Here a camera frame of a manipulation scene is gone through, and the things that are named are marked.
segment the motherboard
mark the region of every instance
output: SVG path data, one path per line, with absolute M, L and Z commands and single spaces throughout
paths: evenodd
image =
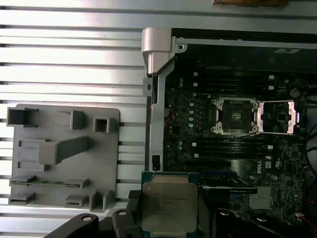
M 175 70 L 166 79 L 163 170 L 198 172 L 218 207 L 297 224 L 307 97 L 303 75 Z

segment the capacitor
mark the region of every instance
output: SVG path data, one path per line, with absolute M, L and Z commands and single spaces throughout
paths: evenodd
M 298 98 L 301 95 L 301 92 L 297 88 L 293 88 L 291 91 L 289 91 L 289 95 L 292 98 Z
M 278 181 L 278 176 L 272 175 L 271 178 L 273 181 Z

